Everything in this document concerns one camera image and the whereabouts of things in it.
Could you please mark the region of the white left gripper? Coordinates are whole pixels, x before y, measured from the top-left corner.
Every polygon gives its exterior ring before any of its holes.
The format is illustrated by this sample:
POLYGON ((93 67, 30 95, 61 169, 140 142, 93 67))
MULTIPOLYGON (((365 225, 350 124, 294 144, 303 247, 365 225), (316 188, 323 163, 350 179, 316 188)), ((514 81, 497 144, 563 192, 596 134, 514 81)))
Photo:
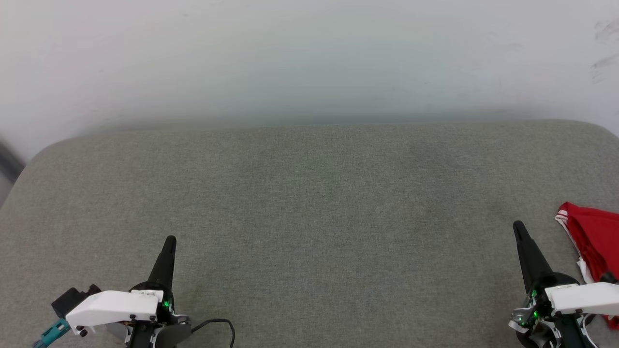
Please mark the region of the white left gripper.
POLYGON ((172 284, 177 239, 167 236, 148 277, 130 291, 96 291, 65 315, 65 328, 81 336, 106 326, 115 337, 191 337, 192 320, 174 309, 172 284))

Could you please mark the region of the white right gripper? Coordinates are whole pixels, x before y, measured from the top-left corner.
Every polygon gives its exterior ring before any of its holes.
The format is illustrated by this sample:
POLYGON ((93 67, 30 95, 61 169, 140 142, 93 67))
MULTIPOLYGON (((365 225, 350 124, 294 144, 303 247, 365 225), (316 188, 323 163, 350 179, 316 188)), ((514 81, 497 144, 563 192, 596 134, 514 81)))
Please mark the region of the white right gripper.
POLYGON ((619 319, 619 284, 569 283, 555 273, 520 220, 513 222, 526 300, 512 311, 508 326, 525 335, 586 335, 592 315, 619 319))

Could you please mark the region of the red Bulls basketball jersey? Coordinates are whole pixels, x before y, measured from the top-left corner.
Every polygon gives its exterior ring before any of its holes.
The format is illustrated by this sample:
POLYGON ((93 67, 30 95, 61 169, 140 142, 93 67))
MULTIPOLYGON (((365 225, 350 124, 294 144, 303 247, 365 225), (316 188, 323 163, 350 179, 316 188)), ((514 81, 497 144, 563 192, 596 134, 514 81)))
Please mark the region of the red Bulls basketball jersey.
POLYGON ((577 265, 587 284, 608 272, 619 280, 619 214, 565 202, 555 220, 577 249, 577 265))

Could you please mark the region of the grey fabric sofa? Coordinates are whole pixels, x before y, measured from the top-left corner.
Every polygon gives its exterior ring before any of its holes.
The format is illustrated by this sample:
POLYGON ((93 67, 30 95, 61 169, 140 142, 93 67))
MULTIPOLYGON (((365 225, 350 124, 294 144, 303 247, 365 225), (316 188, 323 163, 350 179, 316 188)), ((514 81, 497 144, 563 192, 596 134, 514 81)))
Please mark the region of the grey fabric sofa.
POLYGON ((71 287, 173 295, 235 348, 521 348, 512 224, 579 277, 554 219, 619 212, 619 137, 575 121, 102 134, 51 145, 0 209, 0 348, 71 287))

